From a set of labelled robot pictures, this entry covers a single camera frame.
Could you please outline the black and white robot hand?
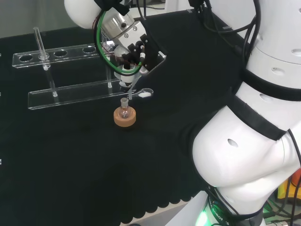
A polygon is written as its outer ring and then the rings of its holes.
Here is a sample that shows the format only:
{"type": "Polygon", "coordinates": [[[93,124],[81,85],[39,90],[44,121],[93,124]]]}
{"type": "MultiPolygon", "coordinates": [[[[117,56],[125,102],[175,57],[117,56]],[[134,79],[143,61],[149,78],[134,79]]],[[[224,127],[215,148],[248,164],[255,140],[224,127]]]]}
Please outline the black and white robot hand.
{"type": "Polygon", "coordinates": [[[135,21],[113,41],[116,46],[112,62],[123,71],[115,72],[114,75],[119,79],[120,89],[124,92],[132,89],[140,77],[146,76],[166,59],[140,21],[135,21]]]}

